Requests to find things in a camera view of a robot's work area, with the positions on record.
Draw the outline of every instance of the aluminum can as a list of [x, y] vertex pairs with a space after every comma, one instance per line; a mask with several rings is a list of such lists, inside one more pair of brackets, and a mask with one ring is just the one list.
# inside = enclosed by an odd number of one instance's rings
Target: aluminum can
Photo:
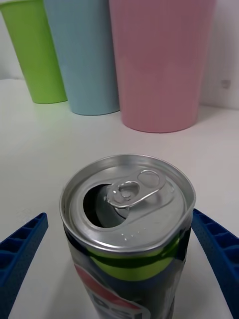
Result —
[[100, 319], [171, 319], [196, 195], [174, 166], [118, 155], [80, 170], [60, 213]]

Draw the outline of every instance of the green cup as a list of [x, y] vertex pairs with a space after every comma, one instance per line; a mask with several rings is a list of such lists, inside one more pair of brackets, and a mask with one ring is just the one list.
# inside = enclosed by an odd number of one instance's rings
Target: green cup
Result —
[[33, 102], [66, 101], [43, 1], [6, 1], [0, 10]]

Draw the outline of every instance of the silver metal lid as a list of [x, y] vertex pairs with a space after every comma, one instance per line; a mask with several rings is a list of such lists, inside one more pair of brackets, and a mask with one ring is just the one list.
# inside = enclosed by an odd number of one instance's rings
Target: silver metal lid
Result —
[[190, 181], [170, 164], [119, 155], [79, 171], [62, 193], [60, 210], [80, 243], [139, 253], [165, 246], [192, 214], [195, 200]]

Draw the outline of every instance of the white wall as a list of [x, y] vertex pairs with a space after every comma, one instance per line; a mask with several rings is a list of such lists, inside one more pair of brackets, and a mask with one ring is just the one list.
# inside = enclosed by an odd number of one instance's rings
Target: white wall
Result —
[[0, 13], [0, 79], [23, 79], [11, 39]]
[[[0, 79], [4, 78], [23, 76], [0, 16]], [[201, 101], [239, 109], [239, 0], [218, 0]]]

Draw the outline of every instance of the blue cup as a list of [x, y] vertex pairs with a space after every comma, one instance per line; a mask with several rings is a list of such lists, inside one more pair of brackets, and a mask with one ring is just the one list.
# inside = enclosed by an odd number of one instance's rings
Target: blue cup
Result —
[[44, 0], [71, 111], [120, 109], [109, 0]]

